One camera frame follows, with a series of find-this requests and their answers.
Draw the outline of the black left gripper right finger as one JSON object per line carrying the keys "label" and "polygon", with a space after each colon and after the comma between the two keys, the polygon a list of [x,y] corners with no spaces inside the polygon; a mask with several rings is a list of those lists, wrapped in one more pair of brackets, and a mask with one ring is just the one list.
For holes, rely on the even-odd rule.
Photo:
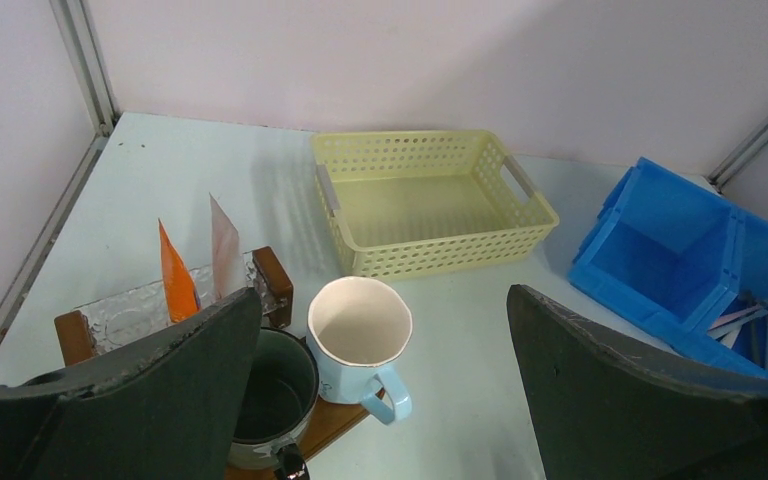
{"label": "black left gripper right finger", "polygon": [[507,294],[512,344],[550,479],[768,479],[768,380],[711,367]]}

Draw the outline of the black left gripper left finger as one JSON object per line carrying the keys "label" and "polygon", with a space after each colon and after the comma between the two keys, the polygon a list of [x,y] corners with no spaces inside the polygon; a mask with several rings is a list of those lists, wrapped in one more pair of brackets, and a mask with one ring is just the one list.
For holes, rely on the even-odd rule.
{"label": "black left gripper left finger", "polygon": [[235,292],[119,349],[0,385],[0,479],[220,479],[262,305]]}

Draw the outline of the orange toothpaste tube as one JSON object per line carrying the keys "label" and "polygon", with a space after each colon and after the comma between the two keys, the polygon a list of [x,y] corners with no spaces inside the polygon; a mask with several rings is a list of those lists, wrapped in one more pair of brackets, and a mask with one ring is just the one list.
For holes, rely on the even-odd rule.
{"label": "orange toothpaste tube", "polygon": [[180,323],[201,310],[195,283],[181,256],[158,220],[160,265],[167,310],[172,323]]}

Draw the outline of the clear container with brown lid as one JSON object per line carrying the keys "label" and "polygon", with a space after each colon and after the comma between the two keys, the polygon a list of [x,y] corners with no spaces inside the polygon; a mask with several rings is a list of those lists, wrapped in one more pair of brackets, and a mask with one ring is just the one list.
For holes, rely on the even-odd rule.
{"label": "clear container with brown lid", "polygon": [[[232,280],[261,298],[262,324],[291,324],[293,284],[272,248],[246,251],[233,261]],[[103,355],[171,326],[163,282],[158,280],[76,307],[54,319],[64,364]]]}

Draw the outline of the dark grey mug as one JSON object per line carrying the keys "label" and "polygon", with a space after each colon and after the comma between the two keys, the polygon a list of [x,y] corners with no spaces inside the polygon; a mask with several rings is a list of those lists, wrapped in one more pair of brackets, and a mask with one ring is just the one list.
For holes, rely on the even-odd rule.
{"label": "dark grey mug", "polygon": [[319,372],[305,342],[260,329],[228,455],[242,470],[268,469],[277,479],[308,479],[300,441],[319,394]]}

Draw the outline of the white toothpaste tube pink cap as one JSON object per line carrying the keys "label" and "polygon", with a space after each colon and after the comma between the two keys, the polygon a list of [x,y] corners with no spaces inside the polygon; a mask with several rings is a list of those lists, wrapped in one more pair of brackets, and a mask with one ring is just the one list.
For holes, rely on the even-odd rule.
{"label": "white toothpaste tube pink cap", "polygon": [[213,283],[217,299],[246,284],[239,232],[217,200],[210,196]]}

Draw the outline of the light blue mug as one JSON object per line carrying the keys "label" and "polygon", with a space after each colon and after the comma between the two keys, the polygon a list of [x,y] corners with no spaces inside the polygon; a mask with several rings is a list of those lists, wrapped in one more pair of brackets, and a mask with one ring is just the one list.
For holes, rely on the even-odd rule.
{"label": "light blue mug", "polygon": [[384,425],[413,412],[395,368],[413,333],[412,312],[389,285],[347,276],[326,284],[311,301],[306,343],[326,402],[360,405]]}

